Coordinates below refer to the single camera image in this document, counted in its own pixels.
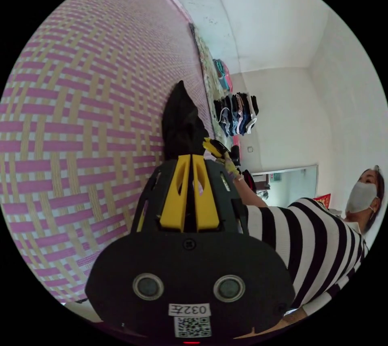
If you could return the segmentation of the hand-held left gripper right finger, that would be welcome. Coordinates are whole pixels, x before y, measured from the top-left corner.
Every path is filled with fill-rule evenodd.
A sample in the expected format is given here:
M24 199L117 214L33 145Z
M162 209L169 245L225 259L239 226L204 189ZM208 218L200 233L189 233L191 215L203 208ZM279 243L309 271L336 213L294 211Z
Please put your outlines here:
M202 156L192 156L192 169L197 232L216 230L219 227L219 217L207 167Z

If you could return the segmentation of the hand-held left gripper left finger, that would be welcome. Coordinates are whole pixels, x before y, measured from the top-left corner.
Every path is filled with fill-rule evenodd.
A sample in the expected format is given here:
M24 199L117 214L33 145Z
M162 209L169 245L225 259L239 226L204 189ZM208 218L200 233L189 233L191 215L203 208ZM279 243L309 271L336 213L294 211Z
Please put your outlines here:
M164 229L183 229L185 222L191 156L179 156L160 217Z

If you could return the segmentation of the person's right hand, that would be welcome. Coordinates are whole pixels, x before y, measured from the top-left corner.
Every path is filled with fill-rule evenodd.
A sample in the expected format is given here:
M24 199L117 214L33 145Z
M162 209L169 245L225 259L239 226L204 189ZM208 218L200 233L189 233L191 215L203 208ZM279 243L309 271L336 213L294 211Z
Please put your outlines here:
M242 181L244 179L241 172L238 170L236 165L233 163L231 157L229 156L229 154L227 152L224 154L224 166L225 166L225 169L226 169L229 177L233 181L239 182L239 181Z

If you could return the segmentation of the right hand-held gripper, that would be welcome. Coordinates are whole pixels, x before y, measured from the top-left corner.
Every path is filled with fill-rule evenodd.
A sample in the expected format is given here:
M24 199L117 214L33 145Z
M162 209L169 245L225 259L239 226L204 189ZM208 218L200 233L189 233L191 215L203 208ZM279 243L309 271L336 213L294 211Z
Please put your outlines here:
M229 150L219 142L218 140L211 139L209 137L205 137L202 143L203 148L208 151L212 156L216 158L224 158L224 154L228 153L230 159L236 167L240 167L240 148L238 145L233 145Z

